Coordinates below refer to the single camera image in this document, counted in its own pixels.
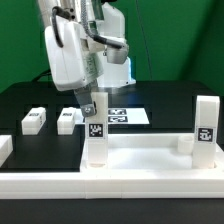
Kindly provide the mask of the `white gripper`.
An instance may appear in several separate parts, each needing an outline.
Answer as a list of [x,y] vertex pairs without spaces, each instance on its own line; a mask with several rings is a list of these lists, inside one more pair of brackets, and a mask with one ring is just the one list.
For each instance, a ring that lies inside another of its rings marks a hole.
[[103,74],[103,67],[96,53],[90,53],[80,38],[80,26],[76,22],[58,21],[63,47],[59,47],[53,27],[45,29],[45,42],[53,82],[59,91],[73,90],[84,117],[94,116],[95,102],[91,89],[84,87]]

